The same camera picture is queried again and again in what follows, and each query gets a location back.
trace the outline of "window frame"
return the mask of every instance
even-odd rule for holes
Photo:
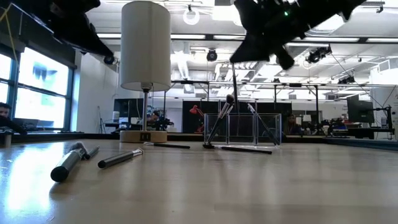
[[[43,54],[43,52],[37,50],[35,47],[30,47],[31,50],[36,51],[39,54],[42,54],[48,58],[51,58],[52,60],[61,63],[62,65],[65,65],[64,63],[60,62],[57,60],[57,58],[52,58],[49,55]],[[18,62],[21,61],[21,53],[16,51],[17,55],[17,60]],[[10,71],[10,79],[6,80],[3,78],[0,78],[0,82],[7,83],[8,84],[8,96],[7,96],[7,104],[12,106],[11,114],[10,117],[12,119],[15,118],[15,112],[16,112],[16,105],[17,105],[17,92],[18,88],[25,88],[37,93],[45,94],[45,95],[50,95],[50,96],[56,96],[56,97],[62,97],[65,99],[65,111],[64,111],[64,119],[63,119],[63,128],[46,128],[46,130],[49,131],[70,131],[70,120],[71,120],[71,115],[72,115],[72,93],[73,93],[73,79],[74,79],[74,74],[75,74],[75,66],[71,67],[70,65],[65,65],[68,67],[68,83],[67,83],[67,94],[62,95],[50,90],[42,89],[42,88],[37,88],[34,86],[22,84],[18,82],[19,79],[19,64],[15,60],[14,52],[12,51],[11,48],[9,48],[6,45],[0,44],[0,54],[5,55],[7,57],[11,58],[11,71]]]

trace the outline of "window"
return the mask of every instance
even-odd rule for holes
[[[0,83],[0,102],[7,103],[8,85]]]
[[[32,49],[21,54],[19,83],[67,94],[69,68]]]
[[[15,117],[39,119],[39,128],[63,128],[65,98],[18,88]]]
[[[10,70],[11,58],[0,54],[0,78],[10,79]]]

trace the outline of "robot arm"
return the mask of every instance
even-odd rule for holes
[[[275,54],[283,69],[294,65],[293,58],[284,45],[299,37],[335,14],[346,21],[352,11],[366,0],[236,0],[246,37],[230,58],[232,63],[247,61],[269,61]]]

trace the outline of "black brush handle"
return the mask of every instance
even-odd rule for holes
[[[134,150],[131,152],[126,152],[123,154],[119,154],[117,156],[109,157],[107,159],[101,160],[98,162],[98,167],[101,169],[108,168],[110,166],[116,165],[120,162],[124,162],[126,160],[129,160],[135,156],[139,156],[143,153],[142,150]]]
[[[258,153],[264,153],[264,154],[272,154],[272,151],[263,151],[263,150],[257,150],[257,149],[244,149],[244,148],[238,148],[238,147],[223,146],[223,147],[221,147],[221,149],[229,150],[229,151],[236,151],[236,152],[258,152]]]
[[[100,149],[99,146],[92,149],[90,152],[85,154],[85,159],[91,159],[92,157],[94,157],[98,153],[99,149]]]
[[[162,143],[154,143],[154,146],[159,146],[159,147],[175,147],[179,149],[190,149],[191,146],[180,146],[180,145],[172,145],[172,144],[162,144]]]
[[[66,180],[69,173],[76,166],[77,162],[81,160],[84,153],[84,150],[78,149],[64,155],[58,165],[51,171],[51,179],[55,182],[63,182]]]

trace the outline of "desk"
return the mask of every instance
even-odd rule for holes
[[[107,128],[116,128],[116,129],[118,129],[119,126],[120,126],[119,123],[105,123],[105,127],[107,127]]]
[[[374,224],[380,219],[383,223],[397,220],[398,153],[394,152],[282,144],[273,155],[266,155],[203,149],[202,142],[178,142],[191,146],[183,150],[118,140],[79,141],[87,148],[100,146],[99,153],[80,161],[62,184],[52,182],[50,172],[70,141],[0,151],[4,161],[0,223],[326,224],[343,220]],[[137,147],[145,150],[144,155],[109,169],[98,168],[98,161]]]
[[[395,133],[395,129],[385,128],[349,128],[348,135],[355,138],[374,139],[374,133]]]

